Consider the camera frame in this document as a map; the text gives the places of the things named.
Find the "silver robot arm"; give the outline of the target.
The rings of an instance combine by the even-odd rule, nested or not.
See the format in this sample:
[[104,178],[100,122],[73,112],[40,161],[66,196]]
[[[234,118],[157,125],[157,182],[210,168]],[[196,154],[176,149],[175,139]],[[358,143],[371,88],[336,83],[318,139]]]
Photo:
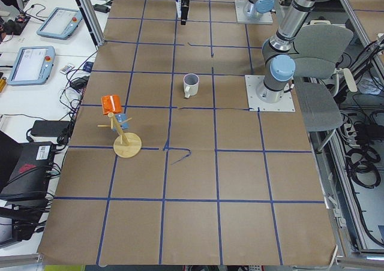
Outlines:
[[260,14],[270,12],[275,4],[275,0],[248,0],[244,12],[248,17],[257,17]]
[[[249,1],[253,10],[259,14],[269,12],[274,7],[274,0]],[[315,3],[325,1],[328,0],[292,0],[276,33],[262,47],[266,66],[265,78],[258,87],[262,92],[277,94],[284,91],[296,68],[293,59],[288,55],[292,42]]]

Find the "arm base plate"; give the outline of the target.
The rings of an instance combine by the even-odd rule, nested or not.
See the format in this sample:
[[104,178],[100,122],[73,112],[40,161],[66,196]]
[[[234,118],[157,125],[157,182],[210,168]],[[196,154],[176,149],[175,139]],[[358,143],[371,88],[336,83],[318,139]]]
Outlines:
[[289,84],[281,91],[270,91],[264,85],[264,78],[245,75],[248,109],[254,112],[295,112]]
[[257,24],[257,25],[271,25],[273,24],[271,12],[257,13],[255,17],[246,15],[245,7],[248,1],[235,0],[235,11],[237,23],[242,24]]

